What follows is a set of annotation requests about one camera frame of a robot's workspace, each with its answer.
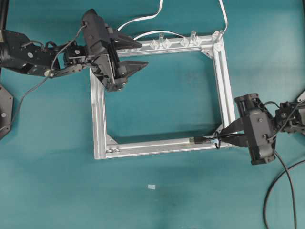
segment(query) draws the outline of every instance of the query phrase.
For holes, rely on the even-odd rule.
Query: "white cable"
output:
[[[145,16],[145,17],[140,17],[140,18],[136,18],[136,19],[133,19],[133,20],[131,20],[131,21],[128,21],[128,22],[126,22],[125,24],[121,25],[121,26],[118,28],[118,31],[120,31],[125,25],[127,25],[127,24],[129,24],[129,23],[132,23],[132,22],[135,22],[135,21],[143,21],[143,20],[153,19],[153,18],[157,17],[158,14],[161,12],[162,4],[163,4],[163,0],[160,0],[160,5],[159,5],[158,12],[156,12],[154,15]]]
[[[223,33],[225,33],[228,28],[228,18],[227,18],[227,14],[225,12],[223,0],[219,0],[219,3],[220,3],[221,11],[223,12],[223,16],[224,16],[225,28],[223,30]]]
[[[168,33],[168,34],[176,35],[176,36],[178,36],[178,37],[184,37],[183,35],[180,35],[180,34],[178,34],[178,33],[171,32],[171,31],[166,31],[166,30],[154,30],[154,31],[142,33],[142,34],[136,36],[136,37],[134,38],[134,40],[136,41],[137,39],[139,39],[139,38],[141,38],[141,37],[148,36],[148,35],[151,35],[151,34],[156,34],[156,33]]]

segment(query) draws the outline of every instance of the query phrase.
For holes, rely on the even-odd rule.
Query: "black robotic arm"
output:
[[[111,28],[95,10],[91,9],[84,14],[81,25],[85,26],[82,31],[86,45],[79,46],[73,42],[63,51],[63,69],[58,60],[55,60],[53,69],[51,64],[64,45],[57,46],[48,42],[46,47],[41,43],[37,46],[35,43],[39,42],[29,40],[25,34],[1,30],[0,67],[36,76],[50,74],[50,78],[91,68],[107,91],[120,91],[131,75],[148,64],[119,60],[116,50],[141,48],[142,45]]]

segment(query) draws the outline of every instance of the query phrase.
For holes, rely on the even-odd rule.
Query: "black cable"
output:
[[[293,210],[294,210],[294,223],[295,223],[295,229],[297,229],[297,220],[296,220],[296,207],[295,207],[295,190],[294,190],[294,186],[292,184],[292,180],[290,177],[290,173],[288,171],[287,166],[285,165],[283,159],[281,158],[281,156],[278,154],[278,152],[274,151],[275,155],[277,156],[277,158],[280,160],[281,164],[283,165],[284,169],[285,169],[285,173],[288,176],[289,179],[289,183],[290,183],[290,188],[291,188],[291,194],[292,194],[292,205],[293,205]],[[268,229],[268,224],[267,224],[267,220],[264,218],[264,223],[266,225],[266,228]]]
[[[21,47],[24,48],[24,47],[27,47],[28,45],[34,44],[34,43],[39,44],[40,47],[41,47],[41,50],[42,50],[43,52],[46,52],[46,48],[44,47],[43,43],[41,43],[41,42],[39,42],[39,41],[35,41],[35,40],[30,40],[29,42],[26,42],[26,43],[22,44]]]
[[[284,122],[284,124],[282,125],[282,127],[270,138],[268,138],[267,140],[272,140],[273,138],[275,138],[277,136],[278,133],[280,133],[286,126],[286,124],[289,122],[290,117],[293,115],[293,113],[297,110],[297,108],[305,102],[305,99],[303,99],[302,101],[298,102],[298,104],[294,107],[294,109],[290,112],[290,114],[288,115],[286,121]]]
[[[276,102],[273,102],[273,101],[268,101],[268,102],[264,103],[264,108],[265,108],[268,104],[274,104],[274,105],[276,105],[278,108],[280,108],[280,106],[277,105],[277,103],[276,103]]]
[[[49,79],[50,77],[52,77],[53,66],[54,66],[54,64],[55,64],[55,62],[56,62],[58,56],[62,53],[62,51],[64,51],[69,45],[71,45],[71,44],[78,38],[78,36],[80,35],[82,29],[85,28],[85,27],[86,27],[85,25],[84,25],[84,26],[81,26],[80,29],[78,30],[78,32],[76,33],[76,36],[72,39],[72,41],[68,42],[68,43],[67,43],[67,44],[66,44],[66,45],[56,54],[56,56],[54,57],[53,62],[52,62],[52,64],[51,64],[51,68],[50,68],[50,71],[49,71],[48,75],[47,75],[39,84],[35,85],[34,87],[32,87],[31,89],[29,89],[28,91],[26,91],[26,92],[23,94],[23,96],[21,97],[20,103],[19,103],[19,105],[18,105],[18,108],[17,108],[17,110],[16,110],[16,112],[15,112],[15,115],[13,116],[13,118],[12,118],[10,124],[5,125],[5,126],[3,126],[2,128],[0,128],[0,131],[3,130],[3,129],[5,129],[5,128],[8,128],[9,126],[11,126],[11,125],[13,124],[13,122],[15,121],[15,119],[16,119],[16,117],[17,117],[17,115],[18,115],[18,113],[19,113],[19,111],[20,111],[20,109],[21,109],[21,106],[22,106],[22,103],[23,103],[24,98],[25,98],[29,93],[35,91],[37,88],[39,88],[41,85],[43,85],[43,84],[47,81],[47,79]]]
[[[301,165],[305,163],[305,160],[302,160],[302,161],[299,161],[295,164],[293,164],[292,166],[290,166],[288,168],[288,170],[290,169],[293,169],[295,168],[296,166],[298,165]],[[266,193],[266,196],[265,196],[265,199],[264,199],[264,206],[263,206],[263,219],[264,219],[264,224],[266,226],[266,228],[268,229],[269,226],[268,226],[268,223],[267,223],[267,217],[266,217],[266,210],[267,210],[267,202],[268,202],[268,199],[269,199],[269,196],[270,196],[270,193],[271,191],[273,190],[273,187],[275,186],[275,184],[277,183],[277,181],[286,173],[286,170],[284,170],[283,172],[280,173],[280,175],[278,175],[271,183],[271,185],[269,186],[268,190],[267,190],[267,193]]]

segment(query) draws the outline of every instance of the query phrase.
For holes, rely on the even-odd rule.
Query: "wire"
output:
[[[223,17],[224,17],[224,23],[225,23],[225,27],[224,27],[224,30],[220,30],[219,31],[219,35],[217,37],[217,41],[219,42],[221,40],[221,38],[224,36],[224,33],[227,31],[228,29],[228,18],[227,18],[227,14],[225,12],[225,7],[224,7],[224,2],[223,0],[219,0],[219,4],[220,4],[220,7],[221,7],[221,11],[223,13]]]
[[[301,165],[305,163],[305,160],[302,160],[302,161],[299,161],[295,164],[293,164],[292,166],[290,166],[288,168],[288,170],[290,169],[293,169],[294,167],[298,166],[298,165]],[[266,210],[267,210],[267,202],[268,202],[268,199],[269,199],[269,196],[270,196],[270,193],[271,191],[273,190],[273,187],[275,186],[275,184],[277,183],[277,181],[286,173],[286,170],[284,170],[283,172],[280,173],[280,175],[278,175],[271,183],[271,185],[269,186],[268,190],[267,190],[267,193],[266,193],[266,196],[265,196],[265,199],[264,199],[264,207],[263,207],[263,219],[264,219],[264,224],[266,226],[266,228],[268,229],[269,226],[268,226],[268,223],[267,223],[267,217],[266,217]]]
[[[18,113],[19,113],[19,111],[20,111],[20,109],[21,109],[21,106],[22,106],[22,103],[23,103],[24,98],[25,98],[29,93],[35,91],[37,88],[39,88],[41,85],[43,85],[43,84],[47,81],[47,79],[49,79],[50,77],[52,77],[53,67],[54,67],[54,64],[55,64],[55,62],[56,62],[58,56],[62,53],[62,51],[64,51],[68,46],[70,46],[70,45],[78,38],[78,36],[80,35],[82,29],[85,28],[85,27],[86,27],[86,25],[81,26],[80,29],[78,30],[78,32],[76,33],[75,37],[74,37],[70,42],[68,42],[68,43],[67,43],[67,44],[66,44],[66,45],[65,45],[65,46],[55,55],[55,57],[54,57],[54,59],[53,59],[53,61],[52,61],[51,68],[50,68],[50,71],[49,71],[48,75],[47,75],[39,84],[35,85],[34,87],[32,87],[31,89],[29,89],[28,91],[26,91],[26,92],[23,94],[23,96],[22,96],[21,99],[20,99],[20,103],[19,103],[19,105],[18,105],[18,108],[17,108],[17,110],[16,110],[16,112],[15,112],[15,115],[13,116],[13,118],[12,118],[10,124],[5,125],[5,126],[3,126],[2,128],[0,128],[0,131],[2,131],[3,129],[8,128],[9,126],[11,126],[11,125],[13,124],[13,122],[16,120],[16,117],[17,117],[17,115],[18,115]]]
[[[278,108],[280,108],[280,106],[279,105],[277,105],[277,103],[276,102],[273,102],[273,101],[268,101],[268,102],[266,102],[266,103],[264,103],[264,109],[265,109],[265,107],[268,105],[268,104],[274,104],[274,105],[276,105]]]
[[[41,42],[39,42],[39,41],[35,41],[35,40],[30,40],[29,42],[26,42],[26,43],[22,44],[21,47],[24,48],[24,47],[27,47],[28,45],[34,44],[34,43],[39,44],[40,47],[41,47],[41,50],[42,50],[43,52],[46,52],[46,48],[44,47],[43,43],[41,43]]]
[[[145,17],[140,17],[140,18],[136,18],[136,19],[133,19],[133,20],[131,20],[131,21],[128,21],[128,22],[124,23],[123,25],[121,25],[121,26],[118,28],[118,31],[120,31],[125,25],[128,25],[129,23],[132,23],[132,22],[135,22],[135,21],[144,21],[144,20],[153,19],[153,18],[157,17],[158,14],[159,14],[159,13],[161,12],[161,10],[162,10],[162,4],[163,4],[163,0],[160,0],[159,9],[158,9],[158,11],[157,11],[154,15],[145,16]]]
[[[298,108],[303,102],[305,102],[305,99],[303,99],[302,101],[300,101],[300,102],[294,107],[294,109],[290,112],[290,114],[288,115],[288,117],[287,117],[286,121],[284,122],[284,124],[282,125],[282,127],[281,127],[272,137],[268,138],[267,140],[272,140],[272,139],[274,139],[274,138],[277,136],[277,134],[280,133],[280,132],[285,128],[285,126],[286,126],[286,124],[288,123],[290,117],[293,115],[293,113],[297,110],[297,108]]]
[[[225,33],[228,29],[228,18],[227,18],[227,14],[225,12],[225,7],[224,7],[223,0],[219,0],[219,4],[220,4],[220,7],[221,7],[221,11],[223,12],[224,23],[225,23],[225,27],[224,27],[223,32]]]
[[[281,164],[283,165],[284,169],[285,169],[285,173],[287,174],[287,177],[289,179],[289,183],[290,183],[290,188],[291,188],[291,195],[292,195],[292,205],[293,205],[293,210],[294,210],[294,223],[295,223],[295,229],[297,229],[297,220],[296,220],[296,207],[295,207],[295,190],[294,190],[294,186],[292,184],[292,180],[290,177],[290,173],[288,171],[287,166],[285,165],[283,159],[281,158],[281,156],[278,154],[278,152],[275,150],[274,151],[275,155],[277,156],[277,158],[280,160]]]
[[[168,33],[168,34],[173,34],[173,35],[176,35],[176,36],[178,36],[178,37],[184,38],[183,35],[180,35],[180,34],[175,33],[175,32],[171,32],[171,31],[167,31],[167,30],[154,30],[154,31],[142,33],[142,34],[136,36],[136,37],[134,38],[134,40],[136,41],[137,39],[139,39],[139,38],[141,38],[141,37],[148,36],[148,35],[152,35],[152,34],[156,34],[156,33]]]

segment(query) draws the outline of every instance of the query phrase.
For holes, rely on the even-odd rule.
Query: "screw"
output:
[[[287,117],[287,114],[286,114],[286,113],[281,113],[281,117],[282,117],[282,118],[286,118],[286,117]]]
[[[34,56],[33,56],[33,53],[28,52],[28,57],[33,58],[33,57],[34,57]]]

